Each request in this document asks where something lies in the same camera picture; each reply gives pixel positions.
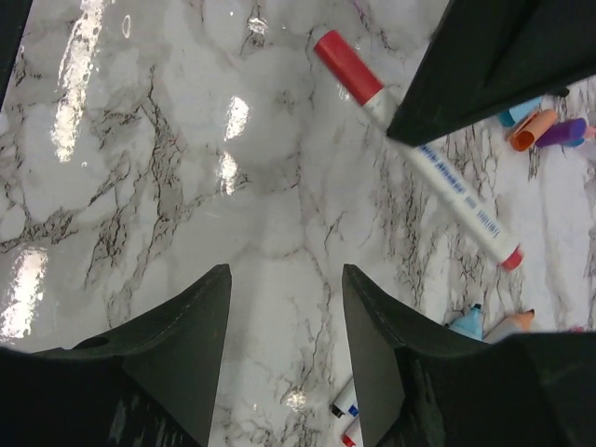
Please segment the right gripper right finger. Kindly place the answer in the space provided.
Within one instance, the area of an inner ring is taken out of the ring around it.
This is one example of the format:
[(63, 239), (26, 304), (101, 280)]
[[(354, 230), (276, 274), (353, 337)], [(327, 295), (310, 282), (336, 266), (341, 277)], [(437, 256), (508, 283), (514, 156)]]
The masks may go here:
[(486, 345), (403, 304), (353, 264), (342, 293), (364, 444), (449, 444), (460, 412), (438, 402), (450, 389), (440, 374)]

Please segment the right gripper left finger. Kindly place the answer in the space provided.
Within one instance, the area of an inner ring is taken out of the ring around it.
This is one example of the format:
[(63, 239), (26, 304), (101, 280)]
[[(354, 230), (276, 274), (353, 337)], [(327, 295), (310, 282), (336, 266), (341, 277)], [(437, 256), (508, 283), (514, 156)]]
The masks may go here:
[(222, 364), (232, 275), (217, 264), (177, 296), (49, 359), (117, 359), (200, 445), (206, 445)]

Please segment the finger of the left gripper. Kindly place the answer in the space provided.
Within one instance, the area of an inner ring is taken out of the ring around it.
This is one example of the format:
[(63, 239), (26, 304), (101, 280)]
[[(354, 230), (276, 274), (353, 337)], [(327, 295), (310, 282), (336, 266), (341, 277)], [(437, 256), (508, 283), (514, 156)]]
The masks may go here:
[(455, 0), (386, 135), (422, 145), (594, 74), (593, 0)]

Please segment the light blue highlighter cap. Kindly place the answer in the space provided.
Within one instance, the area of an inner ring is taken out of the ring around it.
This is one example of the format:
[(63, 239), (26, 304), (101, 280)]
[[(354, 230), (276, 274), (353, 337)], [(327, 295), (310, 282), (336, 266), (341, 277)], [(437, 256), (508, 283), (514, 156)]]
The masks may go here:
[(499, 113), (497, 118), (503, 127), (512, 128), (532, 113), (541, 102), (541, 97), (533, 98)]

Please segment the blue capped marker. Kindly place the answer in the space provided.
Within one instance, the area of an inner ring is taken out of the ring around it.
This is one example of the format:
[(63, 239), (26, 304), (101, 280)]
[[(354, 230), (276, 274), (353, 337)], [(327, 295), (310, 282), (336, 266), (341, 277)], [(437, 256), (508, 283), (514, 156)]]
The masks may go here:
[(350, 378), (331, 405), (332, 414), (340, 419), (344, 415), (356, 418), (359, 415), (354, 378)]

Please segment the orange highlighter cap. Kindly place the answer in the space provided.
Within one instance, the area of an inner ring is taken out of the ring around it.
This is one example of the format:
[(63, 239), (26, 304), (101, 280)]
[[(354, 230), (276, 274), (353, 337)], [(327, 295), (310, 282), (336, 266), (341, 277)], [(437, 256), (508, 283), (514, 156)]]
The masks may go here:
[(506, 141), (513, 150), (524, 152), (555, 124), (557, 118), (553, 109), (534, 110), (514, 127)]

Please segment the light blue highlighter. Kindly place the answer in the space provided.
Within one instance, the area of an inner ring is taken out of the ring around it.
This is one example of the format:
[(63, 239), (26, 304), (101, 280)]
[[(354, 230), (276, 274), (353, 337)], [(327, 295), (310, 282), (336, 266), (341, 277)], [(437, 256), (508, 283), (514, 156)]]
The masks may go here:
[(483, 341), (483, 317), (481, 312), (481, 304), (474, 304), (468, 312), (456, 318), (453, 322), (447, 325), (447, 328), (453, 332), (464, 335), (467, 338)]

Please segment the red white marker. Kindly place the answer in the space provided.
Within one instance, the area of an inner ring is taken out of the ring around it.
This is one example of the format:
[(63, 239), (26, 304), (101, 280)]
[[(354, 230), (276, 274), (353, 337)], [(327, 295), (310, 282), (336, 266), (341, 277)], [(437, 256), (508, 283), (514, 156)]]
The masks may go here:
[[(314, 50), (372, 123), (387, 132), (398, 109), (396, 98), (358, 53), (336, 31), (325, 33)], [(447, 158), (426, 144), (410, 146), (397, 142), (395, 147), (492, 261), (508, 271), (521, 265), (520, 243), (497, 221)]]

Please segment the orange capped highlighter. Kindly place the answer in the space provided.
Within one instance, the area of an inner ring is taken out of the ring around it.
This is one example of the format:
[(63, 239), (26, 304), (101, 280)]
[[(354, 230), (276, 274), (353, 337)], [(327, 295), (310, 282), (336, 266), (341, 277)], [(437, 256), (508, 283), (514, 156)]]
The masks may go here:
[(534, 309), (520, 314), (509, 315), (483, 337), (483, 342), (492, 345), (511, 335), (528, 332), (532, 327), (534, 318)]

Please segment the red capped marker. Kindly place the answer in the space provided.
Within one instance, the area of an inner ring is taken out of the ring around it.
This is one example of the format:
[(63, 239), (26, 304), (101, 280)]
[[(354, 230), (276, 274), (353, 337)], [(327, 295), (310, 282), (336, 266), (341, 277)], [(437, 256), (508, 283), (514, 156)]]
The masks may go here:
[(345, 447), (359, 447), (362, 443), (360, 420), (356, 419), (344, 432), (341, 441)]

